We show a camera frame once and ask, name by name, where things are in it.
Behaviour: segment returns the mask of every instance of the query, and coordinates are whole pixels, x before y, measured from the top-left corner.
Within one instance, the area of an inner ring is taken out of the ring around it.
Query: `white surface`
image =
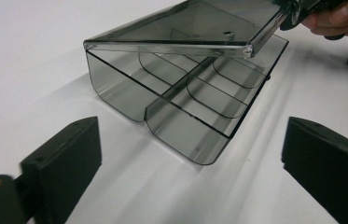
[[[335,223],[282,168],[289,116],[348,137],[348,38],[298,27],[212,166],[191,163],[106,105],[82,41],[179,1],[0,1],[0,174],[77,119],[98,116],[103,165],[67,223]]]

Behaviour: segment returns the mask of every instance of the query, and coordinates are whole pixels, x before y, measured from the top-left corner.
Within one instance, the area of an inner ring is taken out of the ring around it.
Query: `human hand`
[[[302,24],[316,35],[348,35],[348,2],[332,10],[314,13]]]

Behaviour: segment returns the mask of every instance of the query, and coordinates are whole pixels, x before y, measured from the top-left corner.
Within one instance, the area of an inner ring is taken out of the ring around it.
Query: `white table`
[[[0,2],[0,174],[67,124],[98,116],[103,165],[67,223],[336,223],[282,167],[289,116],[348,137],[348,38],[299,26],[217,162],[199,166],[105,104],[82,41],[179,0]]]

